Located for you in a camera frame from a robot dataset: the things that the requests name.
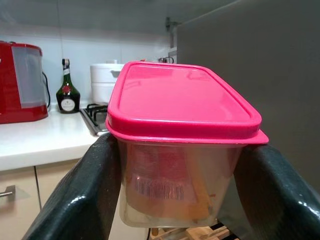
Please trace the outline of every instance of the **wine bottle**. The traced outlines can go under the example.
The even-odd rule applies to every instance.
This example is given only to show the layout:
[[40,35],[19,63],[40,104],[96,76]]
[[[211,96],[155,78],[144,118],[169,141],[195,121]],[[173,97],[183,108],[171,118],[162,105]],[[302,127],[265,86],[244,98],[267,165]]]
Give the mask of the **wine bottle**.
[[71,82],[70,61],[62,59],[63,83],[56,92],[56,100],[62,114],[73,114],[79,111],[80,93]]

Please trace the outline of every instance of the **food container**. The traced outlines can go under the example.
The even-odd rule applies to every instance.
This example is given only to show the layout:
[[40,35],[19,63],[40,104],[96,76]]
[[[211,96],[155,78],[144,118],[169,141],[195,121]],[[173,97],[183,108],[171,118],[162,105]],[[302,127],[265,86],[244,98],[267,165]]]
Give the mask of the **food container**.
[[92,99],[95,104],[107,105],[123,64],[98,63],[90,66]]
[[127,63],[106,119],[120,149],[122,221],[145,228],[210,226],[243,146],[268,142],[261,121],[207,68]]

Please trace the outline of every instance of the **gray refrigerator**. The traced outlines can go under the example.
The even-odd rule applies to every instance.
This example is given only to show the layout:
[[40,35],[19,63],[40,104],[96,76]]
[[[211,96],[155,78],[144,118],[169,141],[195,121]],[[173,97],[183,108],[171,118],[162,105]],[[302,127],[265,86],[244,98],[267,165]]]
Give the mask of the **gray refrigerator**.
[[[177,27],[177,62],[210,68],[244,96],[270,144],[318,193],[319,12],[318,0],[238,0]],[[218,218],[256,239],[234,181]]]

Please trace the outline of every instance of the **red kitchen appliance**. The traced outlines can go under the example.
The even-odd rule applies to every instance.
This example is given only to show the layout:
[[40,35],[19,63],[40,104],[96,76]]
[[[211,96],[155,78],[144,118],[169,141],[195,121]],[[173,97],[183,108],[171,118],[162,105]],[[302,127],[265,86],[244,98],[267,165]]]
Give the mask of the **red kitchen appliance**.
[[0,124],[48,116],[38,46],[0,41]]

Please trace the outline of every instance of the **gas stove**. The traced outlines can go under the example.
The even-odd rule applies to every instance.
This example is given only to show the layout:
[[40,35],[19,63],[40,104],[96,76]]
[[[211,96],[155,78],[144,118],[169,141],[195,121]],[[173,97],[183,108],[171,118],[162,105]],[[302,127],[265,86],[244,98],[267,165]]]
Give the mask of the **gas stove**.
[[105,126],[108,105],[89,104],[80,113],[93,134],[101,136],[109,132]]

